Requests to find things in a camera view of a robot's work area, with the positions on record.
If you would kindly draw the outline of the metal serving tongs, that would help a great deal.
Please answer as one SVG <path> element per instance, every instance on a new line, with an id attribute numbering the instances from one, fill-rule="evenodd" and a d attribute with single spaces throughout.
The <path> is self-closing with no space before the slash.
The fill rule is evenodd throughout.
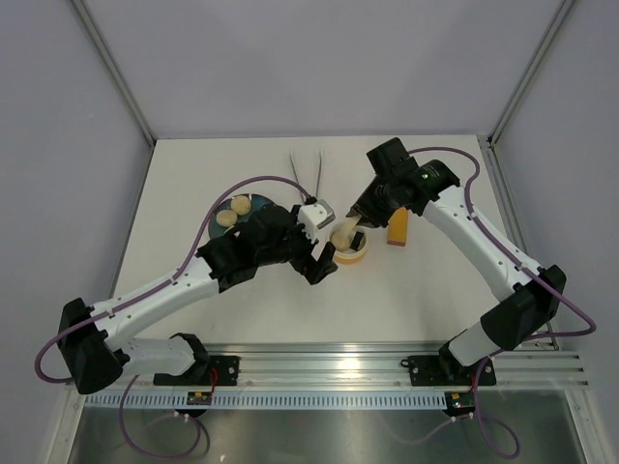
<path id="1" fill-rule="evenodd" d="M 309 197 L 320 198 L 322 184 L 324 154 L 322 149 L 304 157 L 298 157 L 294 151 L 289 152 L 289 164 L 294 181 L 303 188 L 300 194 L 302 201 Z"/>

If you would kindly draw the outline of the steamed bun swirl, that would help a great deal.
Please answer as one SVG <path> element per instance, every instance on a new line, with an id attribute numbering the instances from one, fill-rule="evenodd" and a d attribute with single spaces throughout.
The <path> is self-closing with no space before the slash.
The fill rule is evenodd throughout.
<path id="1" fill-rule="evenodd" d="M 340 231 L 334 232 L 330 237 L 330 242 L 334 245 L 337 251 L 345 252 L 350 249 L 351 240 L 348 235 Z"/>

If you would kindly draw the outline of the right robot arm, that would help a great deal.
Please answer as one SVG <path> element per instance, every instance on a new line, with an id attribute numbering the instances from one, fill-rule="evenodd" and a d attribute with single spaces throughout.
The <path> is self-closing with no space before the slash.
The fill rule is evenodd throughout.
<path id="1" fill-rule="evenodd" d="M 441 350 L 439 371 L 451 383 L 468 377 L 479 360 L 499 350 L 512 351 L 557 313 L 567 278 L 547 269 L 507 240 L 474 210 L 456 174 L 432 160 L 403 176 L 377 174 L 348 214 L 360 225 L 385 227 L 405 208 L 438 228 L 476 268 L 496 306 Z"/>

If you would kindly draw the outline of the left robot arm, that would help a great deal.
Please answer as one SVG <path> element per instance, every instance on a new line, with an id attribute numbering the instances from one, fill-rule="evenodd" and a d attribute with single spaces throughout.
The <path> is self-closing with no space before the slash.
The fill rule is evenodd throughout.
<path id="1" fill-rule="evenodd" d="M 99 392 L 123 376 L 151 375 L 157 384 L 172 386 L 214 381 L 214 364 L 196 335 L 141 339 L 138 334 L 179 309 L 253 279 L 261 267 L 288 263 L 309 284 L 319 283 L 338 268 L 333 244 L 319 257 L 312 255 L 320 232 L 334 219 L 323 200 L 290 211 L 269 204 L 210 239 L 158 283 L 91 306 L 81 299 L 66 304 L 57 345 L 78 392 Z"/>

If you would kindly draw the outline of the sushi roll cucumber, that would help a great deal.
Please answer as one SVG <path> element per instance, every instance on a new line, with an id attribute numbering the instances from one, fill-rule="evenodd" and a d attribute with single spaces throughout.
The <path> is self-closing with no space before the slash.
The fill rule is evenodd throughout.
<path id="1" fill-rule="evenodd" d="M 359 251 L 365 246 L 366 234 L 362 231 L 356 231 L 351 243 L 350 248 L 354 251 Z"/>

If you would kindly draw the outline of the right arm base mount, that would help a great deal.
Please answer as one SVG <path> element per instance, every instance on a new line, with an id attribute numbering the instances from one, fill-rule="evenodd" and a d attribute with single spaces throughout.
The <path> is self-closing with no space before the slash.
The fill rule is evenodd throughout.
<path id="1" fill-rule="evenodd" d="M 410 355 L 399 365 L 409 374 L 412 387 L 493 387 L 497 385 L 492 361 L 482 359 L 461 365 L 446 347 L 436 354 Z"/>

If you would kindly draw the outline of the cream round lid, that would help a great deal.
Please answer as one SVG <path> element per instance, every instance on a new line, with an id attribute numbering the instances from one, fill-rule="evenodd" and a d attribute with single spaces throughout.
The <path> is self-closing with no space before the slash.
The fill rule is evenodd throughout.
<path id="1" fill-rule="evenodd" d="M 357 226 L 361 218 L 362 217 L 359 215 L 350 217 L 337 231 L 340 231 L 341 233 L 348 235 L 350 238 L 350 234 L 353 232 L 354 228 Z"/>

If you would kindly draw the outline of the yellow round lunch box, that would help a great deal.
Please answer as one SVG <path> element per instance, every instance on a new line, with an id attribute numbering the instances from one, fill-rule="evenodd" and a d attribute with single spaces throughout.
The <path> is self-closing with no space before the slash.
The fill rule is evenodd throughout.
<path id="1" fill-rule="evenodd" d="M 339 264 L 339 265 L 353 265 L 353 264 L 357 264 L 360 261 L 362 261 L 365 256 L 368 253 L 369 250 L 369 239 L 368 239 L 368 233 L 366 231 L 365 228 L 363 227 L 359 227 L 356 226 L 353 230 L 353 232 L 350 235 L 350 238 L 352 240 L 354 234 L 356 231 L 362 231 L 366 234 L 366 241 L 365 241 L 365 246 L 359 250 L 359 251 L 354 251 L 351 248 L 348 249 L 345 252 L 340 252 L 340 251 L 335 251 L 334 254 L 334 261 Z"/>

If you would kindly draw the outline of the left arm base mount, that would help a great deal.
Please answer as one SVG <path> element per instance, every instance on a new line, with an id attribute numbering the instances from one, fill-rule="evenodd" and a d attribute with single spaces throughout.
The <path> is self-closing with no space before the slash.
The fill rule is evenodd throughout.
<path id="1" fill-rule="evenodd" d="M 192 354 L 192 364 L 179 375 L 156 373 L 156 386 L 170 387 L 235 387 L 237 385 L 240 358 L 236 356 L 211 355 L 193 335 L 182 335 Z"/>

